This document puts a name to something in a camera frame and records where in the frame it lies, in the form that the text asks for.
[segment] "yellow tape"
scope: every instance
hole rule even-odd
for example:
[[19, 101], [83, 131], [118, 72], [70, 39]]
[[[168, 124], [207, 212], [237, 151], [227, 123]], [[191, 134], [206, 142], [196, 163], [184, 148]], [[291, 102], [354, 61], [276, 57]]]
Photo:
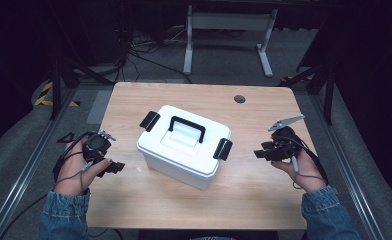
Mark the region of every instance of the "yellow tape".
[[[43, 90], [40, 93], [40, 96], [37, 98], [37, 101], [34, 103], [34, 105], [53, 106], [53, 101], [45, 100], [46, 95], [51, 88], [52, 88], [52, 81], [49, 80], [46, 83], [46, 85], [44, 86]], [[69, 104], [69, 106], [71, 106], [71, 107], [79, 107], [80, 105], [81, 105], [81, 102], [78, 102], [78, 101], [72, 101]]]

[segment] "storage container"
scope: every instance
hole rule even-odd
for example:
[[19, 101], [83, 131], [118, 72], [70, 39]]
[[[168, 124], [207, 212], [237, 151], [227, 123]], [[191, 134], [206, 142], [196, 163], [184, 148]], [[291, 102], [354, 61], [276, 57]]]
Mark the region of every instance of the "storage container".
[[147, 165], [199, 189], [207, 189], [233, 143], [230, 129], [218, 122], [165, 105], [150, 111], [137, 141]]

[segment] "forearm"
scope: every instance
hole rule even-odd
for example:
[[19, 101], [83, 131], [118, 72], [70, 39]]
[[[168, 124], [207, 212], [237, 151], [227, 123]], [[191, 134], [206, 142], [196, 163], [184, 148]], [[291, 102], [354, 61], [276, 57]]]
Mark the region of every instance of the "forearm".
[[39, 239], [87, 239], [90, 191], [68, 196], [50, 191], [40, 217]]
[[302, 215], [307, 220], [310, 240], [360, 239], [348, 211], [330, 186], [304, 194]]

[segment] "gray carpet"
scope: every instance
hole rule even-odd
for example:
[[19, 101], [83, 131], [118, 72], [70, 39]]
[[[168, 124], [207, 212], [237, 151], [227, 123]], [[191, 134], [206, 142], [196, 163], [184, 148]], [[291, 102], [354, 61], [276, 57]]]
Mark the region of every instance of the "gray carpet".
[[[305, 53], [309, 43], [315, 36], [315, 31], [274, 31], [267, 48], [274, 77], [265, 78], [261, 64], [255, 51], [255, 45], [262, 38], [262, 33], [246, 32], [230, 37], [222, 32], [203, 31], [195, 34], [192, 74], [188, 76], [194, 84], [226, 84], [275, 86], [283, 77], [296, 75], [296, 67]], [[142, 55], [151, 61], [161, 63], [172, 71], [142, 59], [129, 56], [127, 64], [118, 77], [116, 74], [106, 76], [118, 81], [158, 81], [183, 82], [187, 79], [180, 71], [183, 69], [185, 43], [183, 38], [173, 45], [158, 51]], [[362, 193], [367, 199], [372, 214], [380, 227], [382, 236], [371, 236], [368, 224], [360, 217], [358, 205], [354, 203], [350, 188], [345, 182], [341, 167], [336, 161], [332, 143], [327, 137], [322, 116], [315, 111], [315, 97], [304, 91], [307, 82], [300, 82], [292, 86], [302, 113], [306, 115], [306, 124], [315, 144], [317, 153], [329, 175], [330, 184], [339, 192], [338, 196], [348, 208], [354, 225], [360, 232], [362, 239], [392, 239], [392, 191], [374, 164], [365, 144], [360, 137], [353, 120], [348, 113], [338, 89], [334, 96], [332, 130], [348, 158], [351, 169], [358, 180]], [[41, 91], [36, 89], [32, 101]], [[101, 86], [92, 79], [82, 81], [73, 92], [73, 100], [79, 101], [79, 107], [65, 107], [60, 116], [47, 147], [42, 151], [31, 181], [24, 186], [25, 191], [20, 201], [12, 206], [14, 209], [8, 220], [12, 220], [23, 209], [44, 195], [53, 186], [51, 169], [64, 144], [56, 143], [57, 139], [69, 132], [81, 134], [86, 131], [97, 131], [103, 118], [110, 96], [111, 87]], [[49, 121], [51, 107], [35, 106], [34, 110], [13, 126], [0, 139], [0, 209], [9, 192], [14, 187], [22, 169], [33, 155], [35, 146], [39, 143], [46, 126], [53, 124]], [[43, 201], [30, 208], [18, 221], [12, 225], [4, 239], [36, 239], [39, 225], [39, 215]], [[104, 229], [91, 229], [92, 235], [102, 233]], [[122, 229], [120, 232], [127, 240], [135, 240], [137, 229]], [[280, 240], [300, 239], [301, 231], [280, 231]], [[106, 231], [95, 239], [119, 239], [117, 232]]]

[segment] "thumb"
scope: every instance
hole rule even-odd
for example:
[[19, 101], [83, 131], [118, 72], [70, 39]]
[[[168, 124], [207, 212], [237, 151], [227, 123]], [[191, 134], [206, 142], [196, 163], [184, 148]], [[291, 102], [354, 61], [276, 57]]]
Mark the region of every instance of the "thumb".
[[291, 175], [293, 171], [293, 165], [291, 163], [286, 163], [282, 161], [271, 161], [271, 165], [275, 168], [285, 171], [289, 175]]
[[97, 164], [89, 167], [87, 171], [83, 173], [83, 179], [89, 180], [88, 182], [93, 181], [93, 179], [103, 170], [105, 170], [109, 165], [111, 165], [112, 159], [105, 158], [102, 161], [98, 162]]

